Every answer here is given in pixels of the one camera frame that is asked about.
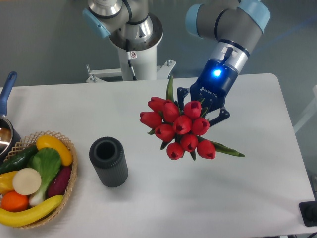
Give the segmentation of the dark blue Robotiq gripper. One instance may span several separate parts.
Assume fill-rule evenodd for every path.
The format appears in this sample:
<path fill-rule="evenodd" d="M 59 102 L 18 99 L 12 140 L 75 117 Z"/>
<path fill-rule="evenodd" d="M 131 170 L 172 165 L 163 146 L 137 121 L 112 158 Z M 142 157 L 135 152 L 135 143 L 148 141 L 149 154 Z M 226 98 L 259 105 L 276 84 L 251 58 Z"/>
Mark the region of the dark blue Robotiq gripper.
<path fill-rule="evenodd" d="M 202 107 L 207 107 L 210 112 L 220 109 L 218 117 L 209 120 L 209 126 L 228 119 L 230 113 L 224 107 L 225 98 L 237 76 L 238 73 L 235 70 L 216 60 L 208 60 L 197 81 L 190 88 L 177 88 L 177 102 L 180 110 L 184 110 L 184 99 L 190 93 L 192 101 L 203 99 Z"/>

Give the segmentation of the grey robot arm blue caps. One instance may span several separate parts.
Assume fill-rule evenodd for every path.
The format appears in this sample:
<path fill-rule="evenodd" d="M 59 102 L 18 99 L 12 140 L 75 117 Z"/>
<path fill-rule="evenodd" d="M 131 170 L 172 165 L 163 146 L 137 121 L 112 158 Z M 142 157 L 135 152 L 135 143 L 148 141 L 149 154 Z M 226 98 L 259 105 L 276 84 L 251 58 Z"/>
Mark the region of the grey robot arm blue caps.
<path fill-rule="evenodd" d="M 160 20 L 149 12 L 146 0 L 90 0 L 82 12 L 87 25 L 101 38 L 110 38 L 118 50 L 125 81 L 156 80 L 170 68 L 157 67 L 157 45 L 163 37 Z M 215 6 L 195 4 L 185 17 L 186 30 L 217 45 L 197 81 L 178 88 L 177 102 L 202 100 L 208 112 L 219 110 L 210 120 L 215 125 L 230 114 L 225 98 L 269 22 L 270 12 L 259 0 L 228 0 Z"/>

